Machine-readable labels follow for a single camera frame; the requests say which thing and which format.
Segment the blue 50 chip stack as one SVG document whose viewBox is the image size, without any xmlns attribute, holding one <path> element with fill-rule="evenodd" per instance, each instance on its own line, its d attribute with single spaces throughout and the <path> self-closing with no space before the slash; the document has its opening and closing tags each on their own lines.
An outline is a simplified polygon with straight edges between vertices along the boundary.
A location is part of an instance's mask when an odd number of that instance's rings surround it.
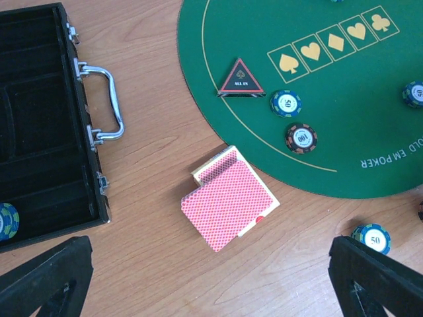
<svg viewBox="0 0 423 317">
<path fill-rule="evenodd" d="M 388 231 L 379 224 L 372 223 L 357 226 L 352 231 L 351 237 L 385 255 L 391 250 L 391 236 Z"/>
</svg>

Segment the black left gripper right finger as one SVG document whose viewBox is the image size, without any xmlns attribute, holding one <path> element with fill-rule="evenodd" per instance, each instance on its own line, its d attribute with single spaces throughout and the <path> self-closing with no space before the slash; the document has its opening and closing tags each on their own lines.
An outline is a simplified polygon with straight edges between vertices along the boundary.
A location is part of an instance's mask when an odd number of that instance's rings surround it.
<svg viewBox="0 0 423 317">
<path fill-rule="evenodd" d="M 422 275 L 349 236 L 333 239 L 328 274 L 344 316 L 422 315 Z"/>
</svg>

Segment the triangular all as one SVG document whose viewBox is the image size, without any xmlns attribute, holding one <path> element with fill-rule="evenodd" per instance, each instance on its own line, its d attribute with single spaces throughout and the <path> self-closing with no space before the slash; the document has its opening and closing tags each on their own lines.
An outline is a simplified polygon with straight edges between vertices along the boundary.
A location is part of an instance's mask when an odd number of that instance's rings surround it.
<svg viewBox="0 0 423 317">
<path fill-rule="evenodd" d="M 217 97 L 262 98 L 266 92 L 255 79 L 241 58 L 238 58 L 225 82 L 217 91 Z"/>
</svg>

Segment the brown 100 chip stack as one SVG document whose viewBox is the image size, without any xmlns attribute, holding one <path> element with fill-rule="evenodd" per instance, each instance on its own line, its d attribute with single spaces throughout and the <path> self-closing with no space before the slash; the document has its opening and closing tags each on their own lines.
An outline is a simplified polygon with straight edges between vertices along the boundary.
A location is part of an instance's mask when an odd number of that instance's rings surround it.
<svg viewBox="0 0 423 317">
<path fill-rule="evenodd" d="M 420 202 L 419 204 L 419 208 L 418 208 L 418 218 L 420 219 L 420 221 L 423 222 L 423 201 Z"/>
</svg>

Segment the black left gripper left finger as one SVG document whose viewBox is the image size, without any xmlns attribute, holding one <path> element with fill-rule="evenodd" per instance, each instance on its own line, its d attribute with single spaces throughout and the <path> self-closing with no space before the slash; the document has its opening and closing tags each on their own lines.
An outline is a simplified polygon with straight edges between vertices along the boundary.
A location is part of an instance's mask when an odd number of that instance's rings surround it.
<svg viewBox="0 0 423 317">
<path fill-rule="evenodd" d="M 1 315 L 80 316 L 93 275 L 88 236 L 75 236 L 1 276 Z"/>
</svg>

